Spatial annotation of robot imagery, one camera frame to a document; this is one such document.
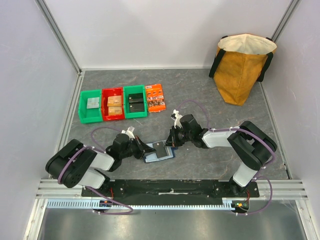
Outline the blue card holder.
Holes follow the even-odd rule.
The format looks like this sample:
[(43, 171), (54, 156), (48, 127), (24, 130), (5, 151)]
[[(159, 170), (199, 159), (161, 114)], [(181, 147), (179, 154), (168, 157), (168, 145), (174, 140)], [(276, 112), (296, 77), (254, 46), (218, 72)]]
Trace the blue card holder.
[[(152, 142), (152, 143), (147, 143), (148, 146), (152, 147), (153, 148), (153, 143), (156, 143), (156, 142)], [(166, 157), (163, 157), (163, 158), (157, 158), (157, 155), (156, 155), (156, 152), (147, 156), (145, 159), (143, 159), (143, 161), (145, 163), (155, 163), (155, 162), (160, 162), (160, 161), (164, 161), (164, 160), (168, 160), (168, 159), (173, 159), (175, 158), (175, 150), (177, 150), (176, 147), (169, 147), (169, 146), (165, 146), (166, 148), (166, 151), (167, 151), (167, 156)]]

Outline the black credit card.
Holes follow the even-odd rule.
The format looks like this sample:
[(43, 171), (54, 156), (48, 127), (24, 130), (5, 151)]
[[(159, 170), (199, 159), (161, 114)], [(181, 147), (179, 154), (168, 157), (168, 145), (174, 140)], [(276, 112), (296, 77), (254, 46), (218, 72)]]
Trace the black credit card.
[(168, 156), (166, 146), (163, 141), (155, 142), (152, 144), (152, 146), (155, 149), (155, 153), (158, 159)]

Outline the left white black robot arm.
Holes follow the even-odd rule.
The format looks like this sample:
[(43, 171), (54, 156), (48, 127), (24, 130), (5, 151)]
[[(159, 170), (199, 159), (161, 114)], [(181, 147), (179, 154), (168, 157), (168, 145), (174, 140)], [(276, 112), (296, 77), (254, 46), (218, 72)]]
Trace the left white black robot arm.
[(72, 139), (49, 159), (45, 170), (67, 188), (89, 186), (103, 197), (110, 192), (110, 184), (105, 181), (107, 176), (103, 171), (114, 172), (123, 159), (135, 157), (139, 160), (155, 152), (138, 136), (131, 138), (125, 133), (119, 133), (104, 151)]

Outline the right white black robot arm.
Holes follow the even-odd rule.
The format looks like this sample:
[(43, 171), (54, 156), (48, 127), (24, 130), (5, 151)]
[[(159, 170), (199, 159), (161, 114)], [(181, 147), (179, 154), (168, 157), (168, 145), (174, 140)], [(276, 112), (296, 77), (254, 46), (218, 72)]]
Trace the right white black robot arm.
[(192, 114), (181, 115), (173, 111), (174, 125), (170, 128), (167, 147), (181, 147), (191, 142), (197, 148), (232, 148), (242, 163), (229, 180), (229, 191), (235, 197), (247, 191), (248, 184), (257, 173), (276, 158), (277, 144), (250, 121), (241, 125), (215, 129), (202, 128)]

